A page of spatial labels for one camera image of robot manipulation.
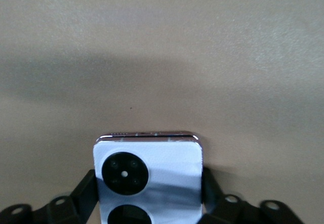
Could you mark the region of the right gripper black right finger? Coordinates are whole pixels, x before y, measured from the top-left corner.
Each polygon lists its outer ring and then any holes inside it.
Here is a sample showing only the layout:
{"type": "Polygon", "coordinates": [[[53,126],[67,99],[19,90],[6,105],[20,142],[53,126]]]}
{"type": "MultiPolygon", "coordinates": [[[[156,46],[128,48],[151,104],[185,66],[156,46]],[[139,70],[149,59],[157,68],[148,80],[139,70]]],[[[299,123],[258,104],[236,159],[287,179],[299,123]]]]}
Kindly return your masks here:
{"type": "Polygon", "coordinates": [[[263,200],[256,207],[234,194],[225,194],[208,167],[202,172],[202,203],[206,212],[199,224],[304,224],[283,202],[263,200]]]}

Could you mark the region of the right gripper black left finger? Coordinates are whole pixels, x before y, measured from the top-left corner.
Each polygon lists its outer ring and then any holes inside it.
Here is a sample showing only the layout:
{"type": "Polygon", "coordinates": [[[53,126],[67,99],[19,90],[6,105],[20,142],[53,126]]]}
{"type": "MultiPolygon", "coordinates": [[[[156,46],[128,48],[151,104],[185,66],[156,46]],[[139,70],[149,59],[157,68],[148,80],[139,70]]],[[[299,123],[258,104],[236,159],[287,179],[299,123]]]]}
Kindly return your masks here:
{"type": "Polygon", "coordinates": [[[15,204],[0,211],[0,224],[86,224],[98,202],[95,170],[91,169],[69,195],[58,196],[33,210],[15,204]]]}

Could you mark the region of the white folding phone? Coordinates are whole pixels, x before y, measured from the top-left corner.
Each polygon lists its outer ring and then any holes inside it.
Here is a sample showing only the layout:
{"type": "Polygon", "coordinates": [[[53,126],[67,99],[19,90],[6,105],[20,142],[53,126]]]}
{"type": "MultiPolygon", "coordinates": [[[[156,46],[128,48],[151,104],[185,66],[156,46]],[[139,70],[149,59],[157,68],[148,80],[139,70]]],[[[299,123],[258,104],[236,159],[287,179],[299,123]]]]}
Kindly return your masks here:
{"type": "Polygon", "coordinates": [[[196,224],[203,150],[191,134],[103,135],[93,147],[101,224],[196,224]]]}

